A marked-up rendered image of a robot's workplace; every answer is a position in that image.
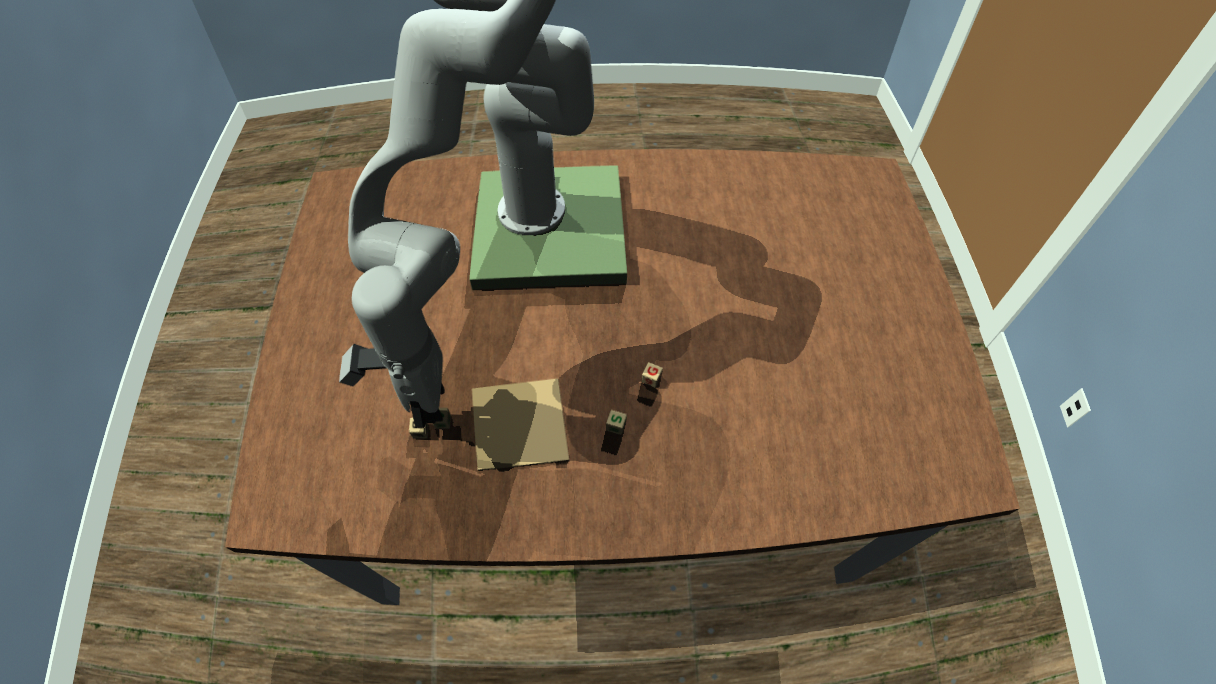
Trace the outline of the beige flat mat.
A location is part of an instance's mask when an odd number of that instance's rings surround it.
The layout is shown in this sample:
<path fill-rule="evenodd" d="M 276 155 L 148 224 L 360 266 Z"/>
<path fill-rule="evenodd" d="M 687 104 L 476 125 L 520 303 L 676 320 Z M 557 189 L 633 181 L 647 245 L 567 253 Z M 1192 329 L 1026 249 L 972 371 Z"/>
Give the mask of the beige flat mat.
<path fill-rule="evenodd" d="M 569 461 L 558 379 L 472 388 L 478 470 Z"/>

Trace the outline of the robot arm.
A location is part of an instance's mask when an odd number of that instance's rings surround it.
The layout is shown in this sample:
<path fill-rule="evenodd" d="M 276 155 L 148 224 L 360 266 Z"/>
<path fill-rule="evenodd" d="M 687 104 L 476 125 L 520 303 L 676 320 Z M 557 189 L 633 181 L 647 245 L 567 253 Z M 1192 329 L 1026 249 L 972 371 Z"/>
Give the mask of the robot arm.
<path fill-rule="evenodd" d="M 364 271 L 351 305 L 375 347 L 351 344 L 342 357 L 339 383 L 351 387 L 366 370 L 389 368 L 402 379 L 430 355 L 422 308 L 458 267 L 458 239 L 384 217 L 385 191 L 407 162 L 457 145 L 466 83 L 486 84 L 503 187 L 499 220 L 511 232 L 536 235 L 562 220 L 565 201 L 557 190 L 554 197 L 550 133 L 581 134 L 593 117 L 587 39 L 544 24 L 556 0 L 434 1 L 445 9 L 422 11 L 402 26 L 389 134 L 351 194 L 348 247 Z"/>

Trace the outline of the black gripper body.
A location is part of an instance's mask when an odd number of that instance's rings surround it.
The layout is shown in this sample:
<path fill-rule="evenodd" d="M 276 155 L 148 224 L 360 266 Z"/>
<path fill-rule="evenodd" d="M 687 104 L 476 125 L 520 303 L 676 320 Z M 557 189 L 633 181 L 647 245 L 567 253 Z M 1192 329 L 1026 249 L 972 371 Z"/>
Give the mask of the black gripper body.
<path fill-rule="evenodd" d="M 405 371 L 404 379 L 394 379 L 392 369 L 387 368 L 396 396 L 407 413 L 412 411 L 410 400 L 418 402 L 426 413 L 437 413 L 440 405 L 443 354 L 432 331 L 430 335 L 433 341 L 432 355 L 418 368 L 412 369 L 412 371 Z"/>

